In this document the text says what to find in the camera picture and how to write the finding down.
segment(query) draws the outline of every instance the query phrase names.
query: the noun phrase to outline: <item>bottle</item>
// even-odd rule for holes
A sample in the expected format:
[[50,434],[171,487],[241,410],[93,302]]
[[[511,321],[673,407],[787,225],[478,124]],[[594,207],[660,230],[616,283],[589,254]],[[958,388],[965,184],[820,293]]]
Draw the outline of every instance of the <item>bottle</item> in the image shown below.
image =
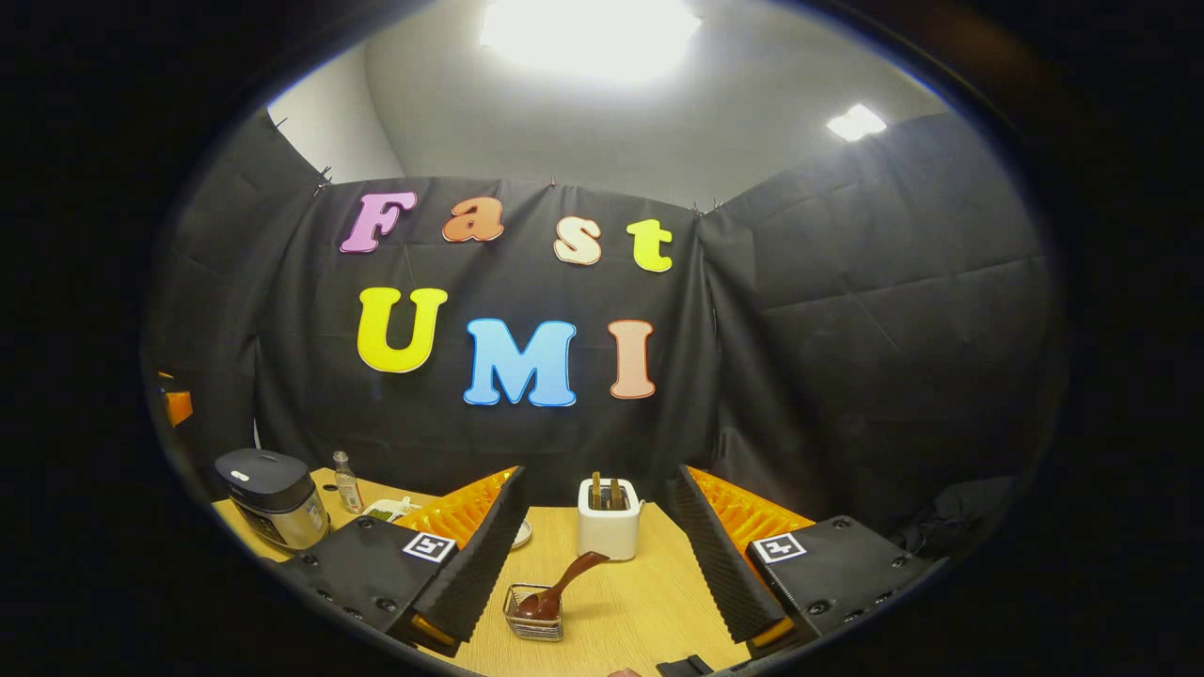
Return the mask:
[[338,487],[338,495],[343,499],[343,507],[352,514],[364,512],[364,496],[360,495],[360,484],[352,472],[352,466],[347,460],[347,452],[335,452],[335,484]]

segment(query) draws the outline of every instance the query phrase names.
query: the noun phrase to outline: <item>yellow letter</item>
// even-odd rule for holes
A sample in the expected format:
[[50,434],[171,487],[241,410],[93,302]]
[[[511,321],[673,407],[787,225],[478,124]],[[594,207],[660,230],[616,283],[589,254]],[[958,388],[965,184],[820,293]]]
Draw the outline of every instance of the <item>yellow letter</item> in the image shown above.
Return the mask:
[[377,371],[405,373],[423,366],[435,345],[435,314],[439,305],[448,300],[448,293],[442,289],[414,289],[409,294],[415,306],[414,336],[409,346],[395,351],[389,347],[385,334],[390,310],[400,300],[401,292],[391,287],[368,287],[360,292],[364,312],[360,314],[356,347],[360,359]]
[[636,236],[636,265],[653,272],[665,272],[673,265],[673,259],[661,255],[661,242],[672,242],[673,234],[661,230],[661,222],[650,218],[627,226],[627,232]]

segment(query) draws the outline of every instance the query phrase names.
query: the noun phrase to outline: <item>black backdrop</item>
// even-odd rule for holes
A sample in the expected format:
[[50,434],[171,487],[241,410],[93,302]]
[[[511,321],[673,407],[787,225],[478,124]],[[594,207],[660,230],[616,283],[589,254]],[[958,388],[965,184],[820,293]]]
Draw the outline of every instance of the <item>black backdrop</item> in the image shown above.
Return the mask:
[[[1037,228],[1020,187],[955,114],[807,158],[706,214],[509,181],[315,190],[300,157],[259,152],[282,141],[265,116],[244,125],[228,154],[285,171],[217,163],[163,267],[149,354],[197,384],[197,416],[179,432],[211,498],[213,460],[249,445],[254,419],[266,448],[311,467],[346,449],[362,477],[425,493],[521,464],[537,504],[571,505],[595,469],[657,500],[689,463],[815,519],[850,513],[887,534],[949,484],[1017,475],[1052,416],[1037,389],[1057,388],[1045,352],[1061,348],[1046,345],[1058,308]],[[278,188],[241,202],[209,188],[266,183],[256,170]],[[418,204],[378,248],[341,253],[360,196],[399,192]],[[502,202],[502,236],[445,241],[452,207],[482,195]],[[600,224],[598,263],[553,255],[566,216]],[[647,218],[673,232],[666,272],[632,258],[625,226]],[[448,293],[420,369],[383,373],[359,358],[367,287],[401,292],[389,325],[399,347],[413,328],[409,292]],[[465,328],[485,317],[520,347],[541,322],[574,324],[577,402],[466,404]],[[609,395],[615,319],[654,326],[648,399]]]

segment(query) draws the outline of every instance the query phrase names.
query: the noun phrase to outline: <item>ceiling light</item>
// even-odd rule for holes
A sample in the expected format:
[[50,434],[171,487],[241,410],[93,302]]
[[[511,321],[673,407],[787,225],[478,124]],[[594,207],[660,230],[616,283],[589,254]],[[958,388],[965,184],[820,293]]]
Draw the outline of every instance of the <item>ceiling light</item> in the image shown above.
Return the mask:
[[527,66],[638,80],[677,65],[701,23],[678,0],[497,0],[480,45]]
[[867,134],[878,134],[886,129],[886,123],[873,111],[857,104],[845,114],[830,119],[827,128],[845,141],[856,141]]

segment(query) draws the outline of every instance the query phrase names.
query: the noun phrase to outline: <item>blue letter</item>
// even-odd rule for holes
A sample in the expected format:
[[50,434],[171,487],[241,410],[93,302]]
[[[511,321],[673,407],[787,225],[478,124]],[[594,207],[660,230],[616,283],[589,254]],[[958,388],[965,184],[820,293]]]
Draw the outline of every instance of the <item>blue letter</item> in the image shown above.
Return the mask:
[[474,319],[468,334],[477,342],[472,361],[472,388],[464,393],[470,405],[496,405],[502,396],[494,389],[494,373],[502,382],[512,405],[535,375],[535,388],[527,400],[537,407],[567,407],[577,401],[568,389],[568,340],[577,328],[567,322],[545,322],[536,328],[525,351],[519,353],[506,323],[500,319]]

